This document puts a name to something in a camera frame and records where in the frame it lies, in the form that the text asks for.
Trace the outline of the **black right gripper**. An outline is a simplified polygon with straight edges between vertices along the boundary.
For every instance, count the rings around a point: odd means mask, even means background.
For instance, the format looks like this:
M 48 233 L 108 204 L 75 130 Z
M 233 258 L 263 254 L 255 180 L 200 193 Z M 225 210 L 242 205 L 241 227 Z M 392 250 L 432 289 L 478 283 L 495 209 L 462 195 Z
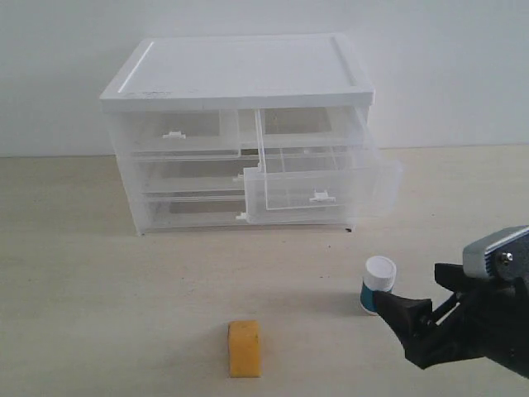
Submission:
M 453 294 L 436 309 L 430 299 L 375 291 L 374 306 L 400 342 L 404 356 L 421 369 L 487 358 L 528 377 L 528 288 L 489 282 L 467 291 L 463 266 L 434 265 L 435 282 Z

